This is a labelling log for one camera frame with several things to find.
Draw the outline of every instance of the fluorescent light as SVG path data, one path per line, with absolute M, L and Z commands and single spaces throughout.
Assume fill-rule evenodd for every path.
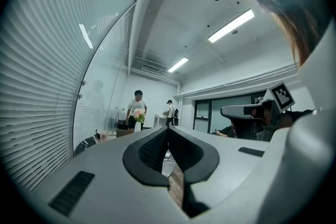
M 80 24 L 80 25 L 79 25 L 79 28 L 80 28 L 80 30 L 82 31 L 82 34 L 83 34 L 83 36 L 84 36 L 84 39 L 85 39 L 86 43 L 89 45 L 90 49 L 93 49 L 92 42 L 91 42 L 91 40 L 90 40 L 89 37 L 88 37 L 88 33 L 86 33 L 86 30 L 85 30 L 84 25 L 81 25 L 81 24 Z
M 216 33 L 211 35 L 209 37 L 209 40 L 214 43 L 217 40 L 219 40 L 221 37 L 225 36 L 227 33 L 230 33 L 231 31 L 235 30 L 238 26 L 242 25 L 243 23 L 246 23 L 248 20 L 251 20 L 254 17 L 254 13 L 251 9 L 244 12 L 237 18 L 235 18 L 233 21 L 228 23 L 226 26 L 218 30 Z
M 174 72 L 177 68 L 179 68 L 181 65 L 183 65 L 187 61 L 188 61 L 188 59 L 183 57 L 183 59 L 181 61 L 179 61 L 176 65 L 174 65 L 171 69 L 169 69 L 168 72 Z

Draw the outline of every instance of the air vent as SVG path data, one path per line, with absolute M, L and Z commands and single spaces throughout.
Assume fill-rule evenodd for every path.
M 156 68 L 150 65 L 146 65 L 145 63 L 142 64 L 142 70 L 149 70 L 155 73 L 160 73 L 161 69 L 160 68 Z
M 94 174 L 80 171 L 65 188 L 61 190 L 49 206 L 61 214 L 69 216 L 93 178 Z

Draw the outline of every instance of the hair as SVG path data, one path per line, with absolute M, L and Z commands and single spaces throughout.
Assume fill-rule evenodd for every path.
M 323 14 L 323 0 L 256 1 L 264 10 L 272 13 L 289 40 L 294 61 L 297 52 L 299 65 L 302 66 L 318 44 L 329 21 Z
M 137 90 L 137 91 L 135 91 L 135 93 L 134 93 L 134 95 L 142 95 L 142 91 L 140 91 L 140 90 Z

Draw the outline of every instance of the flowers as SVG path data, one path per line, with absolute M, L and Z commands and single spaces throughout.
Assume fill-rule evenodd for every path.
M 141 109 L 134 110 L 134 119 L 140 123 L 145 122 L 145 113 Z

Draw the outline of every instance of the white t-shirt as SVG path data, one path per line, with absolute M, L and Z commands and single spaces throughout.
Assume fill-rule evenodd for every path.
M 133 99 L 128 105 L 128 109 L 131 110 L 131 114 L 130 114 L 131 116 L 134 116 L 134 110 L 141 109 L 142 111 L 144 111 L 146 107 L 147 105 L 146 105 L 145 99 L 141 99 L 140 101 Z
M 174 110 L 175 110 L 175 107 L 174 107 L 173 104 L 169 104 L 168 107 L 169 107 L 168 118 L 172 118 L 172 117 L 174 116 Z

